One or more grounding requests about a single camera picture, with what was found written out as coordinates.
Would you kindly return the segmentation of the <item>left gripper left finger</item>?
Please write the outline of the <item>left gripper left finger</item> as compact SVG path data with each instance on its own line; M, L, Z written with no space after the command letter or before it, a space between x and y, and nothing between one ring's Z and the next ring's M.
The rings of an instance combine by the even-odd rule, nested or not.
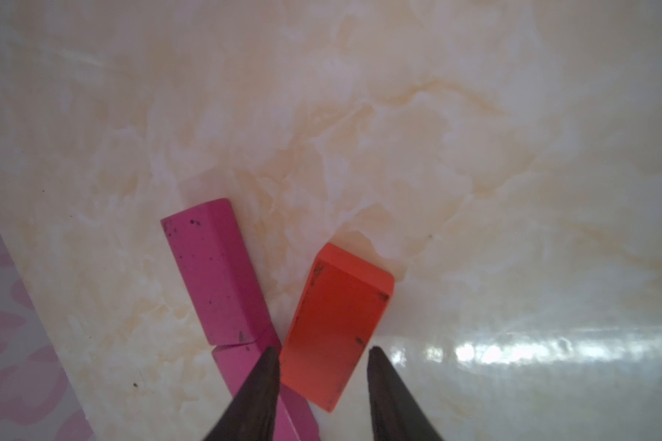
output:
M204 440L272 440L280 387L279 353L268 347Z

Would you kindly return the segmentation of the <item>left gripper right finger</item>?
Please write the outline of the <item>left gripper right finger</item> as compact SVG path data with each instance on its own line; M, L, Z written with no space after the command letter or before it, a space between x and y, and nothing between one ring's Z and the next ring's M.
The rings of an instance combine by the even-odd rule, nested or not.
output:
M442 441L380 347L370 350L367 378L374 440Z

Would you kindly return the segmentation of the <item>magenta block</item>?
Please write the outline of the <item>magenta block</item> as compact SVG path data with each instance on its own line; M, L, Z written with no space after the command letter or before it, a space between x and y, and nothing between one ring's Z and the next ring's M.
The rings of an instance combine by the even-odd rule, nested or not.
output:
M185 209L161 225L209 344L258 340L271 318L230 200Z
M307 400L281 384L280 347L271 326L253 343L213 350L233 400L207 440L321 439Z

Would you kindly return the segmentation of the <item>red block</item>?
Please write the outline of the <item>red block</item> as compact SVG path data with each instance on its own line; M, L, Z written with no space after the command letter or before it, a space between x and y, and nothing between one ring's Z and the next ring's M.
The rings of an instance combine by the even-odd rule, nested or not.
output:
M281 383L333 412L394 290L392 274L326 244L282 345Z

